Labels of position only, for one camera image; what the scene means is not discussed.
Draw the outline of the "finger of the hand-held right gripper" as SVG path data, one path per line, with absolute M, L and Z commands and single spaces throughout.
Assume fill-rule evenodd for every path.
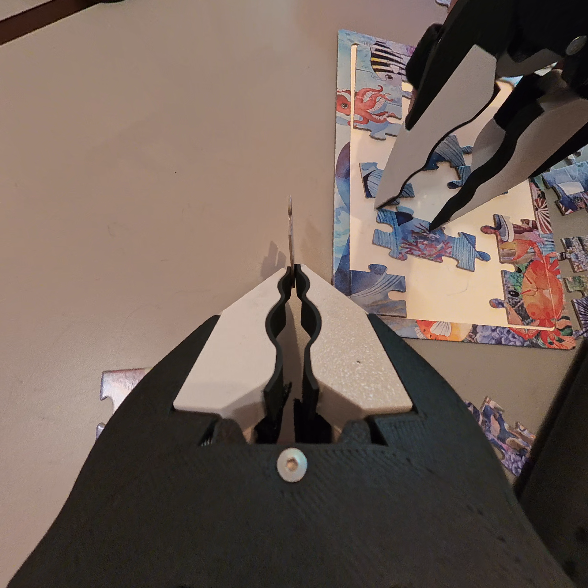
M 472 169 L 430 230 L 455 220 L 539 173 L 540 167 L 587 124 L 587 99 L 545 95 L 501 127 L 491 119 L 476 138 Z
M 375 208 L 402 192 L 408 180 L 429 160 L 437 144 L 474 120 L 495 95 L 496 58 L 474 45 L 418 121 L 399 131 L 379 183 Z

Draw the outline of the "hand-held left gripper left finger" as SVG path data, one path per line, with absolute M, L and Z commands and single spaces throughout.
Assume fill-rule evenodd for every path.
M 253 428 L 257 442 L 276 442 L 290 393 L 277 341 L 293 270 L 280 269 L 227 307 L 181 386 L 176 410 L 213 413 Z

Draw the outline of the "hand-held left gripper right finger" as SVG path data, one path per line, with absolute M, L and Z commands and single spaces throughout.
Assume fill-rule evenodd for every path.
M 295 268 L 304 350 L 297 442 L 331 442 L 351 420 L 412 410 L 412 401 L 366 313 L 309 268 Z

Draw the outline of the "dark blue striped whale piece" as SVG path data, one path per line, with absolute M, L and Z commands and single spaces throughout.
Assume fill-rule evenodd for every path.
M 462 146 L 455 134 L 449 134 L 436 146 L 422 170 L 437 170 L 441 162 L 448 163 L 452 168 L 465 166 L 465 155 L 471 155 L 472 151 L 472 146 Z

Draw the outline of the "pale blue octopus arm piece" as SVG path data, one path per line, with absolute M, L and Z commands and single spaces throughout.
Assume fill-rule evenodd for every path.
M 401 79 L 394 77 L 391 80 L 383 80 L 374 77 L 361 76 L 356 83 L 355 105 L 365 110 L 376 107 L 401 107 L 403 98 Z

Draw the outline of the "striped fish puzzle piece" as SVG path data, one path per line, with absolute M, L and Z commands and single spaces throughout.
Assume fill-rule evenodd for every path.
M 409 55 L 404 50 L 391 48 L 377 40 L 370 45 L 370 52 L 371 68 L 377 77 L 391 80 L 395 76 L 405 76 Z

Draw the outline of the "blue swoosh corner puzzle piece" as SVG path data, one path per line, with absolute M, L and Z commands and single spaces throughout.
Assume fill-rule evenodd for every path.
M 366 313 L 406 318 L 406 302 L 391 299 L 390 292 L 405 293 L 406 279 L 387 273 L 385 265 L 370 264 L 368 271 L 350 271 L 350 298 Z

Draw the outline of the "pale striped whale fin piece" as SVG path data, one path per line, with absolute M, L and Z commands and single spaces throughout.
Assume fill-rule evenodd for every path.
M 376 197 L 379 183 L 381 181 L 383 170 L 378 168 L 375 162 L 359 163 L 359 170 L 364 188 L 364 196 L 366 199 L 374 199 Z M 411 183 L 407 183 L 401 194 L 393 200 L 396 203 L 400 198 L 414 198 L 415 191 Z

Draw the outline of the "sea print jigsaw puzzle board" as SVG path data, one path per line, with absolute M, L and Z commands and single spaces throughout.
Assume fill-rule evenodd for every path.
M 442 262 L 430 261 L 423 256 L 423 245 L 417 256 L 408 254 L 406 261 L 394 259 L 386 247 L 372 244 L 377 211 L 374 199 L 366 199 L 359 163 L 375 162 L 384 169 L 396 137 L 379 141 L 366 130 L 353 128 L 355 88 L 361 76 L 378 78 L 371 68 L 370 45 L 380 40 L 391 48 L 404 50 L 411 55 L 413 47 L 391 40 L 352 31 L 340 30 L 337 40 L 337 96 L 334 172 L 334 287 L 350 297 L 350 271 L 368 271 L 370 264 L 387 267 L 387 273 L 402 275 L 406 279 L 406 292 L 390 292 L 393 300 L 406 302 L 407 317 L 380 316 L 403 337 L 438 341 L 471 342 L 493 345 L 519 346 L 569 350 L 575 347 L 573 325 L 564 296 L 562 319 L 552 331 L 511 327 L 506 312 L 495 309 L 489 301 L 503 298 L 502 269 L 513 270 L 510 264 L 499 262 L 496 237 L 481 231 L 485 225 L 493 226 L 493 216 L 505 215 L 514 223 L 534 219 L 543 233 L 553 235 L 548 214 L 548 202 L 543 185 L 538 180 L 526 180 L 504 195 L 486 202 L 456 221 L 445 224 L 448 236 L 458 237 L 467 232 L 476 237 L 476 249 L 486 252 L 488 262 L 476 260 L 475 271 L 457 267 L 458 262 L 444 257 Z M 403 122 L 408 110 L 411 86 L 405 76 L 401 79 Z M 510 81 L 500 80 L 499 94 L 489 108 L 472 123 L 453 132 L 462 146 L 472 145 L 480 130 L 509 96 L 513 89 Z M 415 191 L 414 198 L 400 198 L 384 208 L 396 210 L 403 206 L 413 210 L 414 217 L 431 222 L 436 215 L 436 204 L 457 193 L 447 183 L 457 178 L 454 169 L 446 162 L 433 171 L 420 171 L 409 180 Z

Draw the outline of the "pink coral seahorse puzzle piece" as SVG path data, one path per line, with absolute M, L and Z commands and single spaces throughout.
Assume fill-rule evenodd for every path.
M 453 258 L 456 238 L 448 236 L 443 228 L 436 229 L 424 235 L 423 256 L 436 262 L 442 262 L 444 257 Z

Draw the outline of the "joined orange crab puzzle pieces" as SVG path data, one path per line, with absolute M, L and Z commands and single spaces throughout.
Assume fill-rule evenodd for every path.
M 511 327 L 554 332 L 564 311 L 563 285 L 553 235 L 543 233 L 534 219 L 519 223 L 509 216 L 494 215 L 493 226 L 481 231 L 494 235 L 502 269 L 503 298 L 489 301 L 503 309 Z

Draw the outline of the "grey blue white puzzle piece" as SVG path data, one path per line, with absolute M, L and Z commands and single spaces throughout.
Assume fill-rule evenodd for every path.
M 541 177 L 545 186 L 557 195 L 556 204 L 562 215 L 587 209 L 587 161 L 551 168 Z

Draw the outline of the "purple grey peeled puzzle piece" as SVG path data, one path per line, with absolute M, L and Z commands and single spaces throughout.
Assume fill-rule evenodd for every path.
M 112 414 L 114 414 L 151 369 L 151 367 L 144 367 L 103 371 L 100 379 L 100 401 L 109 399 L 112 403 Z

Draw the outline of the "blue purple puzzle piece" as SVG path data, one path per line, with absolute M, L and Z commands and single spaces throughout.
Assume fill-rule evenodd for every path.
M 478 408 L 469 401 L 465 404 L 497 451 L 502 466 L 518 477 L 529 459 L 536 435 L 519 422 L 514 425 L 506 422 L 504 408 L 489 397 Z

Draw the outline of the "black spiny fish puzzle piece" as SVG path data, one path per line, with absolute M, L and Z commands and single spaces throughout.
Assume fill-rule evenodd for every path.
M 567 290 L 572 292 L 581 292 L 580 298 L 575 298 L 571 301 L 579 322 L 579 330 L 574 331 L 574 338 L 587 337 L 587 277 L 586 276 L 570 276 L 564 278 Z

